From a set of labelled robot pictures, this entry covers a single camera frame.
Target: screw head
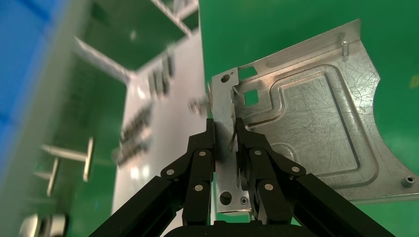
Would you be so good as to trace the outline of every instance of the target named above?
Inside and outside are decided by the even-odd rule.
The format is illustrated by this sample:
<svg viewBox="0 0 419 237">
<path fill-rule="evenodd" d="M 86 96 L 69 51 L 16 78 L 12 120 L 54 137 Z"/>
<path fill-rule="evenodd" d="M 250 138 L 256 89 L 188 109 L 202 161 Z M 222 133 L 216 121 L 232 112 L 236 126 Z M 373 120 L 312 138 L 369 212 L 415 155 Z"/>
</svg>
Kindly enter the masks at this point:
<svg viewBox="0 0 419 237">
<path fill-rule="evenodd" d="M 172 174 L 174 174 L 174 170 L 172 170 L 172 169 L 168 169 L 168 170 L 166 171 L 166 174 L 168 174 L 168 175 L 172 175 Z"/>
<path fill-rule="evenodd" d="M 204 189 L 204 187 L 202 187 L 200 184 L 195 186 L 195 191 L 197 192 L 202 191 L 202 189 Z"/>
<path fill-rule="evenodd" d="M 291 170 L 293 170 L 295 173 L 300 172 L 300 168 L 298 168 L 297 166 L 292 167 Z"/>
<path fill-rule="evenodd" d="M 265 189 L 271 191 L 274 189 L 274 186 L 272 186 L 272 184 L 265 184 Z"/>
</svg>

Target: round hole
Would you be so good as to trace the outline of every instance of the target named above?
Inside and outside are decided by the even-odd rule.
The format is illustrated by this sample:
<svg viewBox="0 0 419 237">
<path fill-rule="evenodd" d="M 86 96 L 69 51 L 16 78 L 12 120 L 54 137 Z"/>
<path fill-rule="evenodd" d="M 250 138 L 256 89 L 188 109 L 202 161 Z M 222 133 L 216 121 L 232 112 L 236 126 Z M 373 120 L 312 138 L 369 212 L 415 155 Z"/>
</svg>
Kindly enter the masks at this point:
<svg viewBox="0 0 419 237">
<path fill-rule="evenodd" d="M 410 188 L 415 183 L 415 178 L 412 175 L 406 176 L 402 179 L 402 186 L 405 188 Z"/>
<path fill-rule="evenodd" d="M 225 83 L 225 82 L 227 82 L 229 79 L 230 79 L 230 75 L 225 74 L 225 75 L 223 75 L 223 77 L 221 78 L 221 82 L 222 82 L 222 83 Z"/>
<path fill-rule="evenodd" d="M 223 191 L 220 195 L 220 202 L 221 204 L 227 206 L 231 203 L 231 193 L 229 191 Z"/>
</svg>

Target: bolt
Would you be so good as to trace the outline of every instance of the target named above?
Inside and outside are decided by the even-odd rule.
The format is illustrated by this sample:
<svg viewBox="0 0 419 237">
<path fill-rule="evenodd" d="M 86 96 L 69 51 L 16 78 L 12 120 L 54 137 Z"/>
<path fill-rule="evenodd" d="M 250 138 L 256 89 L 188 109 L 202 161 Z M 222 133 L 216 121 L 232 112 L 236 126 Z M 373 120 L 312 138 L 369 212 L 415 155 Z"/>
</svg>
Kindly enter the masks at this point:
<svg viewBox="0 0 419 237">
<path fill-rule="evenodd" d="M 408 175 L 404 179 L 402 179 L 401 183 L 403 187 L 410 188 L 415 182 L 416 182 L 415 178 L 411 175 Z"/>
<path fill-rule="evenodd" d="M 169 170 L 167 170 L 167 171 L 166 171 L 166 174 L 168 174 L 168 175 L 172 175 L 172 174 L 174 174 L 174 170 L 169 169 Z"/>
<path fill-rule="evenodd" d="M 193 114 L 203 115 L 206 114 L 209 103 L 210 102 L 207 97 L 196 98 L 189 102 L 188 108 Z"/>
<path fill-rule="evenodd" d="M 195 191 L 197 191 L 197 192 L 202 191 L 202 189 L 204 189 L 204 187 L 202 187 L 202 185 L 200 185 L 200 184 L 195 186 Z"/>
<path fill-rule="evenodd" d="M 291 168 L 295 173 L 300 172 L 300 168 L 298 168 L 297 166 L 294 166 Z"/>
<path fill-rule="evenodd" d="M 272 184 L 265 184 L 265 189 L 271 191 L 274 189 L 274 186 L 272 186 Z"/>
</svg>

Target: metal pivot pin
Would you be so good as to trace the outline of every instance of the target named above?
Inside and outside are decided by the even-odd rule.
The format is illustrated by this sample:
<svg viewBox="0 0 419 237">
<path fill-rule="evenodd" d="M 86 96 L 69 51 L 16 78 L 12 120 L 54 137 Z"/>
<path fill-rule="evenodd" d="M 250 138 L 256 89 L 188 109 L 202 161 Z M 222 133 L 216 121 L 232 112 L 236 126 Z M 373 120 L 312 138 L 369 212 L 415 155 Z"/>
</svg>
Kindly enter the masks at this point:
<svg viewBox="0 0 419 237">
<path fill-rule="evenodd" d="M 343 56 L 349 55 L 349 42 L 348 41 L 342 42 L 342 55 Z"/>
</svg>

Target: mounting hole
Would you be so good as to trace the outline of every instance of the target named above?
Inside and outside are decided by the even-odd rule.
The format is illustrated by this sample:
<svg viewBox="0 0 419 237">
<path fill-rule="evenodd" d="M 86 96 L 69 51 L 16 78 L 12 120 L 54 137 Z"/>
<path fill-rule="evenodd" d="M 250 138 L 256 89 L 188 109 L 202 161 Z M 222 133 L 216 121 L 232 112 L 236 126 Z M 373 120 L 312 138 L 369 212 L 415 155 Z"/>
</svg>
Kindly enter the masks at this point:
<svg viewBox="0 0 419 237">
<path fill-rule="evenodd" d="M 221 82 L 222 82 L 222 83 L 225 83 L 225 82 L 227 82 L 229 79 L 230 79 L 230 75 L 225 74 L 225 75 L 223 75 L 223 76 L 222 76 L 222 78 L 221 78 Z"/>
<path fill-rule="evenodd" d="M 402 179 L 402 186 L 405 188 L 410 188 L 415 182 L 415 178 L 412 175 L 408 175 Z"/>
<path fill-rule="evenodd" d="M 229 191 L 223 191 L 220 195 L 220 202 L 221 204 L 227 206 L 231 203 L 231 193 Z"/>
<path fill-rule="evenodd" d="M 248 204 L 248 198 L 245 197 L 245 196 L 241 197 L 240 198 L 240 204 L 243 205 L 243 206 L 247 205 Z"/>
</svg>

